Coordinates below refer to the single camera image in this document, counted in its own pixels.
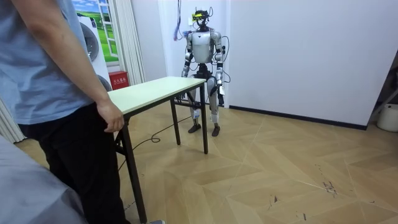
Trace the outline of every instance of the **black cable on floor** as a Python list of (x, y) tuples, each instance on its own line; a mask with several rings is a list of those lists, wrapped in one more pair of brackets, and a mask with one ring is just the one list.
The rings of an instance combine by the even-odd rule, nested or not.
[[(184, 119), (178, 121), (178, 123), (181, 122), (181, 121), (185, 121), (185, 120), (188, 119), (188, 118), (191, 118), (191, 116), (189, 116), (189, 117), (187, 117), (187, 118), (184, 118)], [(152, 141), (153, 143), (158, 143), (158, 142), (160, 142), (160, 138), (155, 138), (155, 135), (161, 133), (162, 131), (166, 130), (167, 128), (164, 128), (164, 129), (162, 129), (162, 130), (156, 132), (155, 134), (152, 135), (152, 137), (150, 137), (150, 139), (146, 139), (146, 140), (140, 142), (140, 143), (139, 143), (138, 145), (136, 145), (132, 150), (135, 150), (136, 147), (140, 146), (141, 144), (143, 144), (143, 143), (145, 143), (145, 142), (147, 142), (147, 141)], [(126, 160), (124, 160), (123, 163), (119, 166), (118, 171), (122, 168), (122, 166), (124, 165), (125, 162), (126, 162)]]

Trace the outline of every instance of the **man's arm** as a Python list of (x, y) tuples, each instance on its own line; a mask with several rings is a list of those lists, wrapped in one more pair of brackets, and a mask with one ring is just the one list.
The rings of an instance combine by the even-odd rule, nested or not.
[(28, 30), (64, 74), (97, 104), (106, 132), (119, 131), (123, 114), (96, 77), (86, 52), (65, 21), (56, 0), (11, 0)]

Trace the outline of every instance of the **table leg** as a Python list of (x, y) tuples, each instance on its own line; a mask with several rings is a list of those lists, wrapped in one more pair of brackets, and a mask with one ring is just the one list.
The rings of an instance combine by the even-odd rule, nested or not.
[(205, 154), (209, 153), (207, 145), (207, 123), (206, 123), (206, 101), (205, 101), (205, 84), (199, 87), (200, 90), (200, 109), (201, 109), (201, 125), (203, 131), (203, 148)]
[(180, 131), (178, 130), (178, 120), (177, 120), (177, 112), (175, 111), (174, 98), (170, 100), (170, 104), (172, 106), (175, 139), (177, 140), (177, 144), (181, 145)]
[(145, 212), (144, 199), (142, 198), (141, 186), (139, 185), (136, 160), (134, 158), (134, 153), (132, 151), (127, 122), (124, 124), (121, 132), (122, 132), (121, 140), (124, 148), (124, 153), (126, 156), (126, 164), (129, 171), (132, 191), (134, 192), (134, 198), (136, 199), (139, 220), (140, 223), (147, 223), (148, 219)]

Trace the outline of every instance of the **white curtain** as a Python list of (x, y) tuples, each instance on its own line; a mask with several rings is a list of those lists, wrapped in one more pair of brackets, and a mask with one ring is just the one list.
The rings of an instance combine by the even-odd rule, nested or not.
[(130, 0), (109, 0), (120, 69), (129, 75), (130, 85), (145, 82), (136, 22)]
[(9, 114), (6, 105), (0, 99), (0, 135), (14, 143), (22, 141), (25, 137), (18, 125)]

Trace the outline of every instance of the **washing machine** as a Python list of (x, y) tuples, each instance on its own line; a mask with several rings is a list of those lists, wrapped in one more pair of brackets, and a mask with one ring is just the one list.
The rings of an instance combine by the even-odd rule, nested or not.
[(104, 81), (111, 86), (108, 68), (106, 67), (105, 57), (102, 51), (100, 36), (98, 35), (95, 20), (90, 17), (82, 16), (81, 14), (78, 14), (78, 17), (81, 29), (85, 36), (88, 56), (91, 60), (91, 64), (94, 67), (94, 71), (100, 77), (99, 79), (105, 87), (107, 86)]

